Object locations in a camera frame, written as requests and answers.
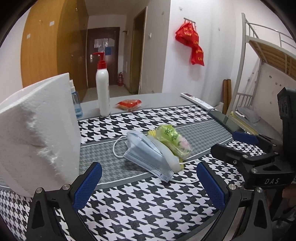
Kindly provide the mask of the metal bunk bed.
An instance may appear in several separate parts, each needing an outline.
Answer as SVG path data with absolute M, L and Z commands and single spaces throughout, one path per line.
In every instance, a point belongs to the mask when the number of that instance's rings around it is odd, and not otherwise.
M 227 116 L 250 133 L 280 140 L 277 94 L 295 88 L 295 42 L 282 31 L 242 18 L 238 73 Z

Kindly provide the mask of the black smartphone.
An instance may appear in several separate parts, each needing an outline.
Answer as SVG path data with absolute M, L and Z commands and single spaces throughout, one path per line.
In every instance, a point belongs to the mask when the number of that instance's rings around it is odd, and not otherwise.
M 208 115 L 210 115 L 211 118 L 213 118 L 215 121 L 217 121 L 220 125 L 222 125 L 230 133 L 234 133 L 234 132 L 244 133 L 245 132 L 245 130 L 242 129 L 236 123 L 234 123 L 234 121 L 232 121 L 226 115 L 224 115 L 223 113 L 221 113 L 217 110 L 209 111 Z

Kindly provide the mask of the white pump lotion bottle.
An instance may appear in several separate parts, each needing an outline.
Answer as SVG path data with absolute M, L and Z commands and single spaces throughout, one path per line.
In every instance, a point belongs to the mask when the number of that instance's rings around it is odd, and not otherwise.
M 107 63 L 104 60 L 105 53 L 95 52 L 93 55 L 99 56 L 97 72 L 95 75 L 99 112 L 101 116 L 106 117 L 110 115 L 111 110 L 109 97 L 109 73 L 107 70 Z

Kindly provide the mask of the blue face mask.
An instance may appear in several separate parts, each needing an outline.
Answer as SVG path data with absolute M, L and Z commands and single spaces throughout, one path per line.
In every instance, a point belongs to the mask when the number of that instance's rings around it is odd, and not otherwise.
M 173 179 L 175 173 L 182 171 L 180 158 L 163 143 L 151 135 L 144 135 L 138 131 L 128 131 L 125 138 L 127 150 L 121 156 L 116 154 L 116 144 L 124 138 L 119 137 L 112 147 L 112 152 L 117 158 L 125 158 L 146 169 L 160 180 L 168 183 L 194 184 L 196 181 L 178 181 Z

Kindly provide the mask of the green plastic bag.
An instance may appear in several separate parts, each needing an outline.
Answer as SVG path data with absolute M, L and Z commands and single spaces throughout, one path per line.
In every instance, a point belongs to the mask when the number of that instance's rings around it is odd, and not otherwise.
M 189 157 L 193 148 L 186 138 L 184 138 L 172 125 L 160 125 L 148 134 L 166 145 L 175 156 L 184 160 Z

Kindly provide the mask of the white remote control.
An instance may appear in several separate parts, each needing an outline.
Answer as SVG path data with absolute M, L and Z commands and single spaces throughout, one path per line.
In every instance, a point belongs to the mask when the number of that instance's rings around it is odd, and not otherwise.
M 211 105 L 208 103 L 198 99 L 197 97 L 194 97 L 188 93 L 181 93 L 181 97 L 184 97 L 186 100 L 198 105 L 199 107 L 203 108 L 206 111 L 211 111 L 214 109 Z

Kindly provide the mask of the red snack packet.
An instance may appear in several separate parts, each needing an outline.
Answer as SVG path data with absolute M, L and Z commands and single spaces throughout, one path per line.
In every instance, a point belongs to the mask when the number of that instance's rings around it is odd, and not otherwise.
M 133 111 L 140 108 L 141 105 L 142 101 L 139 99 L 126 99 L 117 103 L 115 107 L 121 110 Z

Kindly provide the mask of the blue spray bottle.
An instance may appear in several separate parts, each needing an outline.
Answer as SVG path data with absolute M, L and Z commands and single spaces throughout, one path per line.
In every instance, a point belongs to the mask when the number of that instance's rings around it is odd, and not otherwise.
M 83 116 L 83 111 L 81 108 L 81 103 L 79 100 L 78 92 L 75 89 L 74 82 L 72 79 L 69 81 L 69 83 L 70 83 L 70 89 L 71 89 L 72 100 L 73 100 L 73 104 L 74 104 L 76 118 L 79 119 Z

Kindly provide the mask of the white foam box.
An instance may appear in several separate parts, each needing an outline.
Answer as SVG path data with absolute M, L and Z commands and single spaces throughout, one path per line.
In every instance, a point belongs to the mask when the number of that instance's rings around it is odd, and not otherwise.
M 64 73 L 27 86 L 1 103 L 1 178 L 32 197 L 79 175 L 81 134 L 70 77 Z

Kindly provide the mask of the wooden wardrobe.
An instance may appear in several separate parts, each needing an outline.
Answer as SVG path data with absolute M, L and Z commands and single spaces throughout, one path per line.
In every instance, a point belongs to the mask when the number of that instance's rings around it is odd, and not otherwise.
M 69 73 L 79 98 L 88 89 L 88 13 L 82 0 L 40 0 L 30 9 L 21 44 L 23 87 Z

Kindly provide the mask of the houndstooth table mat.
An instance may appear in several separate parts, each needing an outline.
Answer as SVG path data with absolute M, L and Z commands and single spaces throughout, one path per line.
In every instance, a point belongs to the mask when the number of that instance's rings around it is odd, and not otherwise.
M 169 183 L 123 158 L 125 135 L 147 133 L 161 124 L 176 128 L 192 152 Z M 210 148 L 224 144 L 249 156 L 262 150 L 234 141 L 231 134 L 195 105 L 149 108 L 78 122 L 80 172 L 102 165 L 102 177 L 79 215 L 98 240 L 187 240 L 210 224 L 219 211 L 198 181 L 196 166 L 206 162 L 224 181 L 238 187 L 243 177 L 230 164 L 214 159 Z

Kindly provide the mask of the red fire extinguisher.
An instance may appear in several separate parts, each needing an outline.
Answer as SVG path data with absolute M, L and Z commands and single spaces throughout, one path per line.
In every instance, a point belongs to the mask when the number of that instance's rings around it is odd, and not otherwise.
M 119 74 L 118 74 L 118 86 L 123 86 L 123 73 L 122 72 L 120 72 Z

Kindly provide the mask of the red hanging bags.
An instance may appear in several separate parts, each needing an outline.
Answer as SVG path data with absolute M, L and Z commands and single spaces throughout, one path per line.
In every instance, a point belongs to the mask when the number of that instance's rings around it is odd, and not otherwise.
M 199 45 L 199 35 L 192 22 L 185 20 L 175 32 L 175 39 L 181 44 L 191 48 L 190 62 L 192 65 L 198 64 L 204 66 L 204 52 Z

